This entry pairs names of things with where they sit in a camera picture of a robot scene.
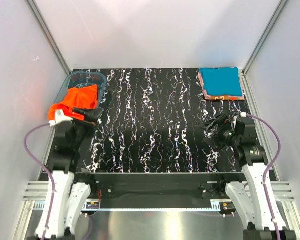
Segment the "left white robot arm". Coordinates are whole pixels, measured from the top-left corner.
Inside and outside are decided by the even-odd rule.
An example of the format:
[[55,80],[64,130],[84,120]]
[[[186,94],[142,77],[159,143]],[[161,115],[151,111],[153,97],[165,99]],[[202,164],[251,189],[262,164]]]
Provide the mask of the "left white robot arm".
[[79,216],[87,198],[98,193],[98,186],[92,176],[76,178],[83,140],[96,126],[103,108],[75,108],[83,115],[79,120],[67,116],[57,109],[54,119],[49,121],[55,127],[55,141],[50,153],[51,163],[45,168],[48,188],[43,213],[35,230],[35,240],[74,240]]

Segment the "orange t-shirt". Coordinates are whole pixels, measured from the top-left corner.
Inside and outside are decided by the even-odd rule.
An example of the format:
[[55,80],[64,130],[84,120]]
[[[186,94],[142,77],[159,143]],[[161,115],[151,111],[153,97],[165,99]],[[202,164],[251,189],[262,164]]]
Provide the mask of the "orange t-shirt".
[[70,88],[63,101],[53,104],[48,112],[48,120],[55,120],[57,110],[63,110],[67,117],[83,121],[84,116],[74,112],[74,108],[95,109],[98,104],[98,86],[96,84],[83,88]]

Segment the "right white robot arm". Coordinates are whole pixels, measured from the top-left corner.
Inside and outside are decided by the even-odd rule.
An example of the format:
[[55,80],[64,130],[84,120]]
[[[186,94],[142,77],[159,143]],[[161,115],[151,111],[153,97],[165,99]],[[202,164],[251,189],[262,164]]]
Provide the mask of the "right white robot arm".
[[230,198],[244,226],[245,240],[295,240],[294,230],[287,228],[275,198],[269,171],[281,152],[278,140],[277,152],[269,161],[265,148],[258,144],[255,121],[266,126],[260,117],[242,112],[234,119],[225,113],[198,125],[210,133],[204,142],[214,151],[231,147],[245,176],[250,193],[240,181],[223,181],[217,185],[218,195]]

